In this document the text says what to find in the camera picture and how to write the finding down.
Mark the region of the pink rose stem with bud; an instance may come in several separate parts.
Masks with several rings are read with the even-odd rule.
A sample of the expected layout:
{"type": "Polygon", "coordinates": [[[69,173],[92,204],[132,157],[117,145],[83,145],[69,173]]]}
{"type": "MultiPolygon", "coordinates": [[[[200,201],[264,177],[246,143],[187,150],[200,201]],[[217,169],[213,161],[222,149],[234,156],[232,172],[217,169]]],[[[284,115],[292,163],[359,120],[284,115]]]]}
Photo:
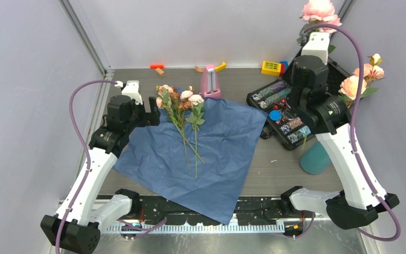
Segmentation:
{"type": "Polygon", "coordinates": [[[194,93],[191,86],[187,90],[180,92],[174,86],[161,85],[156,87],[156,91],[158,93],[156,98],[157,107],[166,111],[168,121],[173,123],[180,133],[186,158],[189,158],[187,148],[191,148],[195,153],[196,159],[204,162],[198,153],[197,141],[200,126],[205,123],[203,118],[205,113],[204,98],[194,93]],[[190,124],[194,131],[194,145],[190,144],[186,138],[185,127],[187,124],[190,124]]]}

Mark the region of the brown rose stem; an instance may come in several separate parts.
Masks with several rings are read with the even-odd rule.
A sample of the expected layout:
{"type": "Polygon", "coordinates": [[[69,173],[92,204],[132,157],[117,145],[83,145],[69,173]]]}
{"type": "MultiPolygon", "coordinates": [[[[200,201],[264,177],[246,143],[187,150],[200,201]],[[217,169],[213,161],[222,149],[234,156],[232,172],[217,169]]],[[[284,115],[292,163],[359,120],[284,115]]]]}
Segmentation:
{"type": "Polygon", "coordinates": [[[179,133],[182,136],[187,165],[190,170],[191,167],[190,167],[190,161],[189,161],[189,155],[188,155],[188,149],[187,149],[188,144],[187,144],[187,139],[186,139],[185,131],[184,131],[184,126],[185,126],[184,114],[186,112],[186,108],[184,106],[184,102],[181,101],[180,94],[178,92],[172,92],[170,94],[170,110],[171,110],[171,118],[174,120],[174,124],[175,124],[177,130],[179,131],[179,133]]]}

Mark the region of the pale pink double rose stem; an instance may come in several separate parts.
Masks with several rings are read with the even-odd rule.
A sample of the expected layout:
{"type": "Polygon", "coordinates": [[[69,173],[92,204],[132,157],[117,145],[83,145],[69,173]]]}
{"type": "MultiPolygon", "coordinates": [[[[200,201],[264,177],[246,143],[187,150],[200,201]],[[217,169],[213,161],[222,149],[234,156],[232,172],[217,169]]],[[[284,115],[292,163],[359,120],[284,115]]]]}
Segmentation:
{"type": "Polygon", "coordinates": [[[190,123],[194,133],[194,153],[195,153],[195,178],[198,177],[198,161],[201,160],[198,154],[198,141],[197,134],[199,127],[204,124],[205,120],[202,118],[204,114],[205,100],[199,94],[194,93],[194,88],[189,86],[180,94],[181,101],[184,102],[186,112],[184,114],[185,122],[190,123]]]}

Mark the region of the large pink peony stem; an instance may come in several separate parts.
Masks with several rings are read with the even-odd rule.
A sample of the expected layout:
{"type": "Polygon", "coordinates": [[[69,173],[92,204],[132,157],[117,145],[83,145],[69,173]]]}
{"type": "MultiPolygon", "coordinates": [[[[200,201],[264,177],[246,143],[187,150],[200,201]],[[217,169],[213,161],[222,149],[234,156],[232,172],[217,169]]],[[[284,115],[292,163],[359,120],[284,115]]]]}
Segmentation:
{"type": "Polygon", "coordinates": [[[340,17],[336,14],[335,7],[330,0],[309,0],[304,5],[299,19],[305,22],[297,38],[298,45],[301,46],[302,32],[316,24],[332,24],[341,26],[340,17]]]}

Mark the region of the peach rose bud stem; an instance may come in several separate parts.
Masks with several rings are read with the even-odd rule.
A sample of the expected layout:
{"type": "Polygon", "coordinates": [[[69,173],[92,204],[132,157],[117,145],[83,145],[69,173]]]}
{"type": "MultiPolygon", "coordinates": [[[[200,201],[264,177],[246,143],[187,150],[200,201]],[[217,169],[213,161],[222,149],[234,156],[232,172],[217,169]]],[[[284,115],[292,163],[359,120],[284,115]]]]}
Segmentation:
{"type": "MultiPolygon", "coordinates": [[[[368,58],[370,59],[369,63],[363,66],[361,98],[377,92],[379,88],[373,88],[371,84],[385,78],[384,70],[379,66],[383,60],[380,54],[375,53],[372,56],[368,56],[368,58]]],[[[356,68],[352,76],[347,77],[340,83],[338,90],[339,97],[346,103],[348,109],[350,109],[356,101],[358,85],[360,84],[359,78],[359,68],[356,68]]]]}

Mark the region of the dark blue wrapping paper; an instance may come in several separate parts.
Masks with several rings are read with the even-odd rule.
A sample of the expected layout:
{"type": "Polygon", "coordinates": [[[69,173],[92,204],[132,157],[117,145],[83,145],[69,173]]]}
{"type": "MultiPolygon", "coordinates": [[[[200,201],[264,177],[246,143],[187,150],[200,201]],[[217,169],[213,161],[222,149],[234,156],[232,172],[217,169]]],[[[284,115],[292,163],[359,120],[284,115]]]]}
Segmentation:
{"type": "Polygon", "coordinates": [[[138,128],[114,169],[152,192],[218,223],[234,213],[265,112],[237,102],[202,101],[202,124],[179,127],[170,109],[158,126],[138,128]]]}

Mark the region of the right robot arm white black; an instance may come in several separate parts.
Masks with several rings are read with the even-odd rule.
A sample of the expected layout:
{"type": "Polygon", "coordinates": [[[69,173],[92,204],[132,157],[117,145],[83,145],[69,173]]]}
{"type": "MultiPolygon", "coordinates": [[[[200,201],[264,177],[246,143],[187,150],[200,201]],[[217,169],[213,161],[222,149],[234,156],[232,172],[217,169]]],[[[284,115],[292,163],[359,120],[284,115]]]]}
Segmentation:
{"type": "Polygon", "coordinates": [[[287,104],[327,152],[343,189],[321,192],[295,186],[281,195],[281,212],[287,217],[300,211],[324,214],[344,230],[367,226],[379,213],[397,206],[399,199],[375,178],[356,140],[345,102],[328,92],[329,34],[311,32],[305,42],[290,64],[287,104]]]}

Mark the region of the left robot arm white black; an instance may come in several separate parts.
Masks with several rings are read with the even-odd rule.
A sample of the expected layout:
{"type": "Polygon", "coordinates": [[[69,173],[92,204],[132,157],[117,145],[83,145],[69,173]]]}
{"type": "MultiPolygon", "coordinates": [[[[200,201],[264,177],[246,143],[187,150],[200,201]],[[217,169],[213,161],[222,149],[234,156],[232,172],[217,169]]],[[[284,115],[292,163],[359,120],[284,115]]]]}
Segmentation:
{"type": "Polygon", "coordinates": [[[160,124],[160,112],[154,97],[149,97],[151,111],[145,110],[139,81],[111,83],[121,89],[121,94],[108,102],[103,123],[92,133],[89,143],[78,129],[73,100],[82,88],[92,83],[79,86],[70,96],[69,114],[84,148],[85,162],[65,201],[54,215],[45,215],[40,224],[56,253],[62,250],[93,253],[102,232],[111,224],[122,216],[135,219],[141,212],[139,195],[126,189],[117,191],[108,202],[92,210],[105,178],[128,145],[133,130],[160,124]]]}

